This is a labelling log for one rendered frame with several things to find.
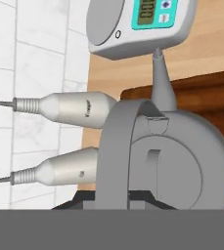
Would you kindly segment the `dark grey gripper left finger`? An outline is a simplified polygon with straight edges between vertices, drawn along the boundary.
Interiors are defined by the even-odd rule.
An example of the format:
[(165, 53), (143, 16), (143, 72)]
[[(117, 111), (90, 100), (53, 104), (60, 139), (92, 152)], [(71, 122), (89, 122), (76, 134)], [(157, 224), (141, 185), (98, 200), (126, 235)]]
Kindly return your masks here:
[(95, 200), (95, 190), (78, 190), (72, 200), (54, 207), (54, 210), (83, 210), (84, 204)]

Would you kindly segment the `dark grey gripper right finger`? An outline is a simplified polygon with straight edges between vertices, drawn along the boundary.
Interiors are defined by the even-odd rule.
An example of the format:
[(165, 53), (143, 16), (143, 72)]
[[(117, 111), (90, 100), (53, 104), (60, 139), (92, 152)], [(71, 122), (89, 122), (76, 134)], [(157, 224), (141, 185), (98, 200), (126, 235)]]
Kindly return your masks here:
[(130, 210), (175, 210), (175, 207), (157, 201), (149, 190), (130, 190), (128, 198)]

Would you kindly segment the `grey kettle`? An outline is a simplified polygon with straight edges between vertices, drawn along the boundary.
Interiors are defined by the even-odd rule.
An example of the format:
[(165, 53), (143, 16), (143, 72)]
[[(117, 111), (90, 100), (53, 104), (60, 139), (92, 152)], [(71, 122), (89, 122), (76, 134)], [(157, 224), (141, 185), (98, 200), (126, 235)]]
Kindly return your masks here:
[(148, 99), (120, 101), (100, 140), (95, 207), (224, 209), (224, 137), (207, 120), (179, 110), (162, 50), (153, 54)]

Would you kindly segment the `dark brown wooden tray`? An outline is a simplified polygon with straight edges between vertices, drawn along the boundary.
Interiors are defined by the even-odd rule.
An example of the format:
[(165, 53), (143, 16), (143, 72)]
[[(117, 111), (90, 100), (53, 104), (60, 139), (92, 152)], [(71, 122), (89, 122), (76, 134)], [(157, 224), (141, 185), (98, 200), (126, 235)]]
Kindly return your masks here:
[(224, 71), (173, 82), (178, 109), (141, 124), (130, 187), (175, 209), (224, 209)]

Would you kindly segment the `pale grey bottle with print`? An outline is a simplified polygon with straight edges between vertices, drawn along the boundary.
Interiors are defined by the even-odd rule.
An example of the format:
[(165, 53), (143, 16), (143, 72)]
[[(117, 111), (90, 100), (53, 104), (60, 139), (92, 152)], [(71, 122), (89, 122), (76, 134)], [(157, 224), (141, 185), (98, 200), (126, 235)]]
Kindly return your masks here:
[(102, 129), (117, 100), (103, 92), (53, 93), (43, 98), (17, 98), (0, 105), (13, 112), (39, 114), (52, 122)]

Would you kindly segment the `white kitchen scale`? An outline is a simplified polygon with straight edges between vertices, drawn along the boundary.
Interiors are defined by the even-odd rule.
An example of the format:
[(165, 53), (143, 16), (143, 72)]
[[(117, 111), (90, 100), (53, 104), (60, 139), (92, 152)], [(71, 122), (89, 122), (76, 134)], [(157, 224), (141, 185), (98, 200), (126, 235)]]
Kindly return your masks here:
[(197, 5), (198, 0), (91, 0), (89, 51), (116, 61), (176, 46), (189, 35)]

